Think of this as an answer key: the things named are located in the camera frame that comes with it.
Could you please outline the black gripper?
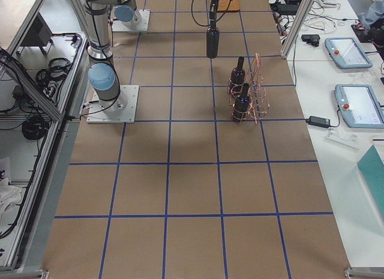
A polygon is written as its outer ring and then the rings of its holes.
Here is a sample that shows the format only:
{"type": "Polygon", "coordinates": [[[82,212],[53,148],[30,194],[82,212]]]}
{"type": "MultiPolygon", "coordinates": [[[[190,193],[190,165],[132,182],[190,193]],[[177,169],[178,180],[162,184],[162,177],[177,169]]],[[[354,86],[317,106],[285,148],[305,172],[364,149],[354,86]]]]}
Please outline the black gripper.
{"type": "Polygon", "coordinates": [[[210,6],[209,6],[209,27],[215,28],[216,27],[216,19],[217,19],[217,2],[220,0],[211,0],[210,6]]]}

